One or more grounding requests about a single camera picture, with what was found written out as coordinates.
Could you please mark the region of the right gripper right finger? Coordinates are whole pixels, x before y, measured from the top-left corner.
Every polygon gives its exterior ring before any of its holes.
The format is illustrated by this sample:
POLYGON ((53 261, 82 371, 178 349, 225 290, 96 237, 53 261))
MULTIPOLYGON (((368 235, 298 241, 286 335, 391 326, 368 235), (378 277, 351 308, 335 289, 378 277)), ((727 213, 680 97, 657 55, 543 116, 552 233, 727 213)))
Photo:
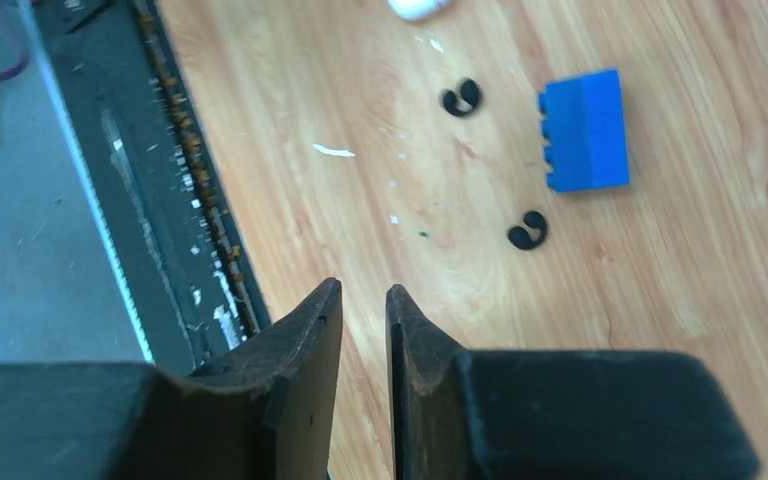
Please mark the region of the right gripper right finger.
POLYGON ((697 358, 475 350, 386 295, 398 479, 755 479, 760 459, 697 358))

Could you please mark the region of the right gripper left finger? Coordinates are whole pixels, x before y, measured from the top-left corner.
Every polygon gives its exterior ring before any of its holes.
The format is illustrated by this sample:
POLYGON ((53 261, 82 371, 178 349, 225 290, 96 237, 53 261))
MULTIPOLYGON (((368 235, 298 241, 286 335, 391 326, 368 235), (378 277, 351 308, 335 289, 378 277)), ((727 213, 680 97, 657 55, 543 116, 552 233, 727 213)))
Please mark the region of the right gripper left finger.
POLYGON ((187 376, 0 364, 0 479, 323 479, 342 327, 341 284, 328 278, 187 376))

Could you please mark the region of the black earbud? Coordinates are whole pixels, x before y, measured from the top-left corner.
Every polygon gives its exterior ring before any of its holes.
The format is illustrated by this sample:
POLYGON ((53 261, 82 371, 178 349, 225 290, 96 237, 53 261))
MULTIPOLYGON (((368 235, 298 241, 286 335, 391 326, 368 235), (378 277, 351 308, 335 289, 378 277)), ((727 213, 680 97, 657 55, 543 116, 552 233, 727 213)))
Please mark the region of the black earbud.
POLYGON ((507 238, 512 246, 522 251, 530 251, 541 246, 549 233, 549 225, 544 215, 538 211, 527 211, 520 225, 508 229, 507 238))
POLYGON ((441 106, 454 117, 466 117, 473 114, 483 101, 479 85, 470 78, 465 78, 457 92, 446 90, 441 96, 441 106))

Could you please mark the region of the white earbud charging case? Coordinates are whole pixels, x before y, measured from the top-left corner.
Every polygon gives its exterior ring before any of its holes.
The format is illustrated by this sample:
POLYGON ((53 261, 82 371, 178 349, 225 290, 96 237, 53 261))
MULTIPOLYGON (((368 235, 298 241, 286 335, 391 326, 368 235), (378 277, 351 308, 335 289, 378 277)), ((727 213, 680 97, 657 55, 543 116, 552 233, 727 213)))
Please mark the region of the white earbud charging case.
POLYGON ((401 19, 417 22, 446 9, 451 0, 388 0, 390 9, 401 19))

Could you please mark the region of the blue toy brick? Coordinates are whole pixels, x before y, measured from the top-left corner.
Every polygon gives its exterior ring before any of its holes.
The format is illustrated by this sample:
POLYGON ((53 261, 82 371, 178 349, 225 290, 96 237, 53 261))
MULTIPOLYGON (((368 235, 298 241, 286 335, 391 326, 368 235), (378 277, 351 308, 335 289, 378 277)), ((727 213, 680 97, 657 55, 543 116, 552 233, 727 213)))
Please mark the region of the blue toy brick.
POLYGON ((538 93, 537 104, 551 190, 574 193, 631 183, 617 69, 549 82, 538 93))

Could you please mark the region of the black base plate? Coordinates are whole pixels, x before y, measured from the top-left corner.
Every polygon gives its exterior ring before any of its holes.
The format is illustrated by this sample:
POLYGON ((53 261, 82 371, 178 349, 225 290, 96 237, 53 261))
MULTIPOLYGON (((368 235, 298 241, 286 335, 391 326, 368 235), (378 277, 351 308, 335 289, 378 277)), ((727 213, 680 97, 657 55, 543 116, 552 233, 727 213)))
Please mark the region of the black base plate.
POLYGON ((35 1, 52 95, 145 358, 187 374, 270 319, 155 1, 35 1))

